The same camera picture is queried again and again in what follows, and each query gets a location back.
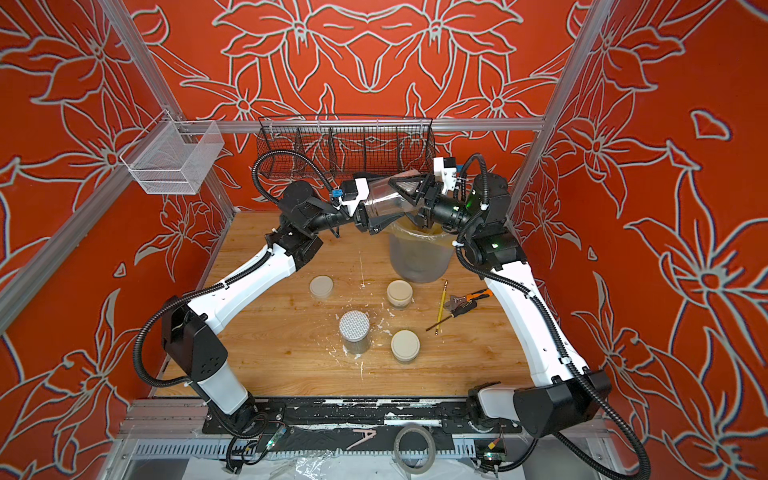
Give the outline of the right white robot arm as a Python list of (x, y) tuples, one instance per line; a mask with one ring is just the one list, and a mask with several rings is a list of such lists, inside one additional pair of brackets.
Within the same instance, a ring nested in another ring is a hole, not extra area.
[(386, 182), (397, 211), (456, 233), (461, 265), (477, 274), (499, 302), (523, 347), (532, 386), (491, 385), (477, 393), (484, 416), (519, 423), (535, 438), (591, 420), (612, 390), (607, 374), (592, 370), (566, 339), (542, 299), (517, 238), (506, 225), (511, 199), (506, 180), (475, 178), (465, 200), (447, 196), (431, 174), (396, 176)]

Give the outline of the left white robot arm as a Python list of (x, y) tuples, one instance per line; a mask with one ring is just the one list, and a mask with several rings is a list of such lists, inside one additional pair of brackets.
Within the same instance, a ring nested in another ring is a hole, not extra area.
[(213, 412), (235, 424), (254, 414), (219, 333), (253, 300), (308, 264), (322, 245), (320, 232), (353, 223), (375, 234), (403, 216), (411, 205), (396, 188), (398, 180), (348, 180), (327, 201), (308, 182), (292, 183), (278, 201), (279, 227), (257, 254), (212, 287), (167, 302), (160, 315), (163, 349)]

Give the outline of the clear glass jar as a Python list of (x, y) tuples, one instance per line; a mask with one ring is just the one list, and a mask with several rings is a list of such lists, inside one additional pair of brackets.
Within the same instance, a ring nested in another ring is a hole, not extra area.
[(390, 185), (390, 177), (368, 179), (367, 185), (369, 192), (363, 205), (370, 224), (383, 222), (392, 216), (400, 217), (416, 209), (415, 205)]

